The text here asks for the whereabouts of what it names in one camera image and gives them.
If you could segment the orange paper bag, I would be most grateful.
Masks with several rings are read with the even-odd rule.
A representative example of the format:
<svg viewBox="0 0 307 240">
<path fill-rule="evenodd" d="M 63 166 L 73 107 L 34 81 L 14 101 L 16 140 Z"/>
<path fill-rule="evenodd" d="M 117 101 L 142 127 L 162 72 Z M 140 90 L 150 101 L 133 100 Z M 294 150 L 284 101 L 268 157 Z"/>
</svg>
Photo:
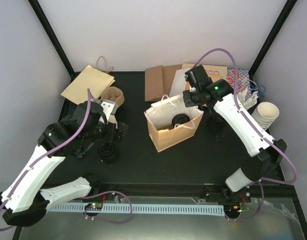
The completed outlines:
<svg viewBox="0 0 307 240">
<path fill-rule="evenodd" d="M 197 106 L 186 107 L 183 95 L 163 95 L 144 112 L 148 133 L 156 150 L 162 152 L 193 137 L 204 112 Z"/>
</svg>

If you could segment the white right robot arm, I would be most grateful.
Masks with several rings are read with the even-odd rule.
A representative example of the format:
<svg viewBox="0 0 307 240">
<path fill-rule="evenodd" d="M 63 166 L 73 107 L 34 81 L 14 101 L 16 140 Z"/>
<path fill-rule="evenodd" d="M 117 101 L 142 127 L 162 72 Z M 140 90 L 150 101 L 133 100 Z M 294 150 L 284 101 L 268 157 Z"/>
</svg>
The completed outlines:
<svg viewBox="0 0 307 240">
<path fill-rule="evenodd" d="M 243 162 L 221 187 L 221 197 L 231 202 L 239 191 L 273 171 L 287 149 L 284 140 L 275 140 L 262 129 L 234 95 L 234 89 L 224 79 L 215 82 L 198 65 L 184 74 L 190 89 L 183 92 L 187 108 L 206 105 L 215 123 L 226 121 L 244 144 L 250 158 Z"/>
</svg>

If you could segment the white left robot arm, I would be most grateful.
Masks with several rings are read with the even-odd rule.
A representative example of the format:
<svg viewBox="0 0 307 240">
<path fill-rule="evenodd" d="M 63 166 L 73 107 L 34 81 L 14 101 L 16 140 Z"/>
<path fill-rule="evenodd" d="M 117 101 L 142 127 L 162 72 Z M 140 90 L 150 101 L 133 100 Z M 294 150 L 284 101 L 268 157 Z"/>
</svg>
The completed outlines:
<svg viewBox="0 0 307 240">
<path fill-rule="evenodd" d="M 111 100 L 80 103 L 73 114 L 46 127 L 21 173 L 0 192 L 0 209 L 5 211 L 2 217 L 9 227 L 30 227 L 53 207 L 77 198 L 94 200 L 100 196 L 100 181 L 90 173 L 57 187 L 42 186 L 66 157 L 83 158 L 96 141 L 101 142 L 98 153 L 103 162 L 117 161 L 115 143 L 128 129 L 116 121 L 117 108 Z"/>
</svg>

